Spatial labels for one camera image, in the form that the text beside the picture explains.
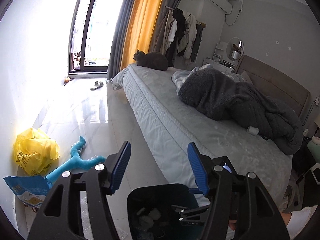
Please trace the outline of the person's right hand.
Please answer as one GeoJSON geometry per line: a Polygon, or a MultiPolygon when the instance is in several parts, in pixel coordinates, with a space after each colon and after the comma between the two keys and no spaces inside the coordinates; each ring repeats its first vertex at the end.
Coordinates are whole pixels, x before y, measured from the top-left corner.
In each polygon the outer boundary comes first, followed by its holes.
{"type": "Polygon", "coordinates": [[[236,230],[236,223],[237,223],[237,220],[234,220],[234,219],[229,221],[228,226],[230,227],[230,229],[231,229],[232,231],[235,231],[235,230],[236,230]]]}

